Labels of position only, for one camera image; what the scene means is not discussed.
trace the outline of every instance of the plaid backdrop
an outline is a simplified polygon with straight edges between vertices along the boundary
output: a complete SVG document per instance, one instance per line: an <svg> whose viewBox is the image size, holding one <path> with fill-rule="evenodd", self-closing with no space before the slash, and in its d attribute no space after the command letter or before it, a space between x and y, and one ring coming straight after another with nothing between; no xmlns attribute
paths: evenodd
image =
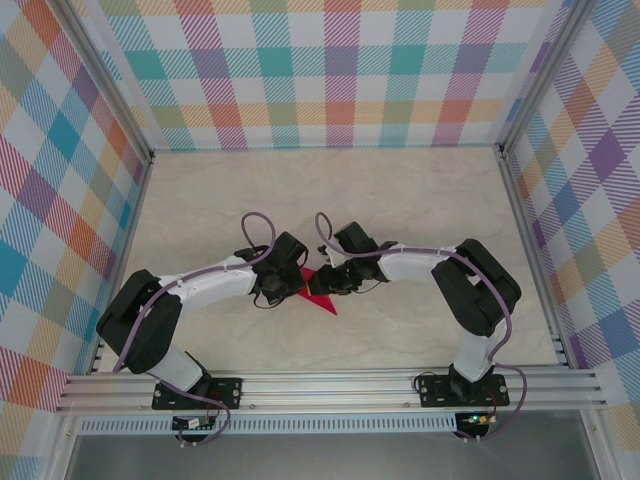
<svg viewBox="0 0 640 480"><path fill-rule="evenodd" d="M86 358L141 160L44 0L0 1L0 478L33 478Z"/></svg>
<svg viewBox="0 0 640 480"><path fill-rule="evenodd" d="M141 126L176 150L492 144L548 3L101 0L89 17L75 0Z"/></svg>
<svg viewBox="0 0 640 480"><path fill-rule="evenodd" d="M616 454L637 467L639 9L599 2L510 159L578 362L598 372Z"/></svg>

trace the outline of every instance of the beige floor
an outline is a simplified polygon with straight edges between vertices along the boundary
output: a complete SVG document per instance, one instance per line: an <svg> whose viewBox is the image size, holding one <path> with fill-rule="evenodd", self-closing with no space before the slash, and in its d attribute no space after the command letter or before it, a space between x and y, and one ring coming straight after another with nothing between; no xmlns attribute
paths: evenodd
<svg viewBox="0 0 640 480"><path fill-rule="evenodd" d="M297 150L160 154L127 276L216 263L243 248L240 217L269 215L323 264L313 215L340 227L357 220L378 242L456 245L481 240L520 283L514 333L498 360L555 363L547 325L490 148ZM267 241L258 220L249 225ZM439 289L401 283L368 295L332 297L339 315L294 297L274 310L234 298L181 320L174 342L210 369L445 366L460 327ZM109 351L101 370L109 370Z"/></svg>

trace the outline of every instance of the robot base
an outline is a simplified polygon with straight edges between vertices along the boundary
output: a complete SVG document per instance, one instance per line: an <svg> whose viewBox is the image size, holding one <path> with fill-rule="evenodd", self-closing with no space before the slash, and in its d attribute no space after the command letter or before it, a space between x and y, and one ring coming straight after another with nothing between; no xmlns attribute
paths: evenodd
<svg viewBox="0 0 640 480"><path fill-rule="evenodd" d="M211 378L208 383L208 393L201 396L222 402L229 407L229 410L240 408L241 378ZM206 402L178 395L161 383L156 384L151 402L153 410L206 410L208 406Z"/></svg>
<svg viewBox="0 0 640 480"><path fill-rule="evenodd" d="M421 375L416 379L422 407L504 407L509 392L503 375L491 374L483 389L468 401L462 401L449 387L449 375Z"/></svg>

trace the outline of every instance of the red object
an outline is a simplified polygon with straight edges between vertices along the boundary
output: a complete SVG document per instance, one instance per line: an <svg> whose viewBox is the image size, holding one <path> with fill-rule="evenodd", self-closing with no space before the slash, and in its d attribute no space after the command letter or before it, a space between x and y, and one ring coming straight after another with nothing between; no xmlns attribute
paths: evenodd
<svg viewBox="0 0 640 480"><path fill-rule="evenodd" d="M308 282L309 279L311 278L311 275L315 273L314 270L311 270L310 268L307 268L307 267L302 267L300 271L302 272L302 277L304 278L305 282ZM333 302L329 298L329 295L311 295L309 293L308 288L303 288L302 290L300 290L298 292L298 295L300 295L303 298L306 298L312 303L315 303L320 308L324 308L325 310L333 313L334 315L338 315L338 312L336 311L336 307L333 306Z"/></svg>

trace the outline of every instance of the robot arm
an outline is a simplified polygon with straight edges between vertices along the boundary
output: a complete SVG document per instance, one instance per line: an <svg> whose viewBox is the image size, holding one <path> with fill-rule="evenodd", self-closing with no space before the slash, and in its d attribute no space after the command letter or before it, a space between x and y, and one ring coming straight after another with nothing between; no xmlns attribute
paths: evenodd
<svg viewBox="0 0 640 480"><path fill-rule="evenodd" d="M154 277L147 270L135 272L123 285L96 327L97 333L116 354L121 355L142 307L149 299L174 282L153 304L126 354L124 365L132 373L149 373L184 392L206 396L210 379L206 370L189 354L172 343L180 318L225 298L248 294L264 295L270 305L304 288L297 265L307 248L292 235L283 232L271 253L246 267L266 247L240 250L201 275L194 272Z"/></svg>
<svg viewBox="0 0 640 480"><path fill-rule="evenodd" d="M502 310L486 285L473 283L473 272L453 258L405 252L406 246L394 242L378 246L356 222L336 232L335 238L349 253L384 251L391 247L397 253L350 258L340 265L332 257L332 265L325 265L310 279L311 293L346 295L357 291L363 280L435 281L463 328L460 349L449 369L448 387L461 402L470 401L485 388L493 372L490 354L506 331ZM522 295L520 287L480 242L469 239L444 250L455 250L479 268L496 287L509 312L513 311Z"/></svg>

